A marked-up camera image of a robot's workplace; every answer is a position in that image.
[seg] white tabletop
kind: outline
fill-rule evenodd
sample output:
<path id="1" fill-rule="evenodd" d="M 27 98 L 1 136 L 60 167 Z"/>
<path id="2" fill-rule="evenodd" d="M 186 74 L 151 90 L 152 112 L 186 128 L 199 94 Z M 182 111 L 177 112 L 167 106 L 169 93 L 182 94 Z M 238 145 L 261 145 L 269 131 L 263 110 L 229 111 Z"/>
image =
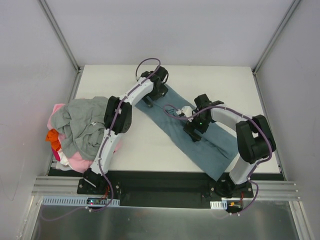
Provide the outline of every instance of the white tabletop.
<path id="1" fill-rule="evenodd" d="M 76 98 L 120 96 L 135 83 L 136 65 L 86 65 Z M 201 94 L 211 101 L 221 100 L 243 114 L 263 114 L 254 78 L 249 67 L 164 66 L 169 72 L 168 85 L 191 103 Z M 139 73 L 155 66 L 143 65 Z M 236 133 L 220 125 L 236 136 Z M 122 138 L 121 149 L 113 155 L 110 170 L 203 172 L 143 112 L 132 110 L 132 124 Z M 230 164 L 229 172 L 236 159 Z M 276 157 L 261 164 L 255 173 L 279 173 Z"/>

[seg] gray wall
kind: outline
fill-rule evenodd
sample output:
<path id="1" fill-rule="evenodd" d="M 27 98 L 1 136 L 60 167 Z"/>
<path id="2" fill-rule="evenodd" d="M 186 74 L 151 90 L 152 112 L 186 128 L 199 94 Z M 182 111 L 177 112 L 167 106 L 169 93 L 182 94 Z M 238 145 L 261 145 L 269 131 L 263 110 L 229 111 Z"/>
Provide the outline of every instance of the gray wall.
<path id="1" fill-rule="evenodd" d="M 0 239 L 11 240 L 49 163 L 48 117 L 75 70 L 36 0 L 0 1 L 0 55 Z"/>
<path id="2" fill-rule="evenodd" d="M 280 159 L 320 239 L 320 1 L 302 1 L 258 72 Z"/>
<path id="3" fill-rule="evenodd" d="M 48 0 L 81 66 L 254 67 L 292 0 Z"/>

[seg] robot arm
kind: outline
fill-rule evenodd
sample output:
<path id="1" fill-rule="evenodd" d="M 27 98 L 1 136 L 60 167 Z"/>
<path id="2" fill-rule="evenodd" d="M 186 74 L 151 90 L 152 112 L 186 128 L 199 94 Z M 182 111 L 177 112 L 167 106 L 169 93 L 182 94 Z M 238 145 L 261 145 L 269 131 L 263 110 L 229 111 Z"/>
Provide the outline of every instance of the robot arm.
<path id="1" fill-rule="evenodd" d="M 220 179 L 217 182 L 215 192 L 226 198 L 231 198 L 236 189 L 244 188 L 248 176 L 256 169 L 257 163 L 270 155 L 271 151 L 276 150 L 276 143 L 268 125 L 267 119 L 262 115 L 254 117 L 243 116 L 240 113 L 228 108 L 223 102 L 211 102 L 206 94 L 202 94 L 194 99 L 196 109 L 191 111 L 189 106 L 178 110 L 177 114 L 186 116 L 183 130 L 189 134 L 194 142 L 200 141 L 195 130 L 200 133 L 206 132 L 210 123 L 220 122 L 236 132 L 239 158 L 234 168 L 229 172 L 227 179 Z"/>
<path id="2" fill-rule="evenodd" d="M 168 92 L 164 85 L 168 71 L 160 66 L 156 73 L 147 79 L 146 77 L 151 73 L 144 72 L 137 83 L 125 94 L 120 97 L 111 96 L 108 100 L 104 115 L 104 135 L 98 154 L 90 168 L 83 174 L 83 179 L 95 188 L 105 188 L 102 172 L 104 174 L 108 172 L 116 146 L 131 126 L 132 107 L 141 99 L 152 107 L 148 98 L 155 101 Z"/>

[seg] reflective metal surface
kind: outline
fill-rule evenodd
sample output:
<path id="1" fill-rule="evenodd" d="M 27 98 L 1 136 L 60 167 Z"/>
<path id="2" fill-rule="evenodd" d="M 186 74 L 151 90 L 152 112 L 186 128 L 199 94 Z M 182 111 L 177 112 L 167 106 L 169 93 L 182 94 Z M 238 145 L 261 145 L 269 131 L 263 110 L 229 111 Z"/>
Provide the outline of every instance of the reflective metal surface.
<path id="1" fill-rule="evenodd" d="M 75 207 L 41 206 L 47 219 Z M 240 216 L 223 210 L 110 207 L 80 209 L 56 221 L 37 219 L 32 239 L 44 240 L 294 240 L 288 202 L 255 202 Z"/>

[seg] orange cloth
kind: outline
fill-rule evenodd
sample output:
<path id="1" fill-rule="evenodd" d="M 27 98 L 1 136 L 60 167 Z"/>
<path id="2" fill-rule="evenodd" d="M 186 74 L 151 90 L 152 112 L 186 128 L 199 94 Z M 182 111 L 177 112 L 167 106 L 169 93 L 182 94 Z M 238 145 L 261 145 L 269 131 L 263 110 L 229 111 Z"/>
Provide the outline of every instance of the orange cloth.
<path id="1" fill-rule="evenodd" d="M 59 133 L 57 132 L 57 130 L 51 129 L 50 131 L 48 131 L 48 134 L 45 137 L 45 141 L 50 142 L 51 147 L 55 151 L 59 151 L 61 149 L 61 144 L 59 142 L 58 135 Z"/>

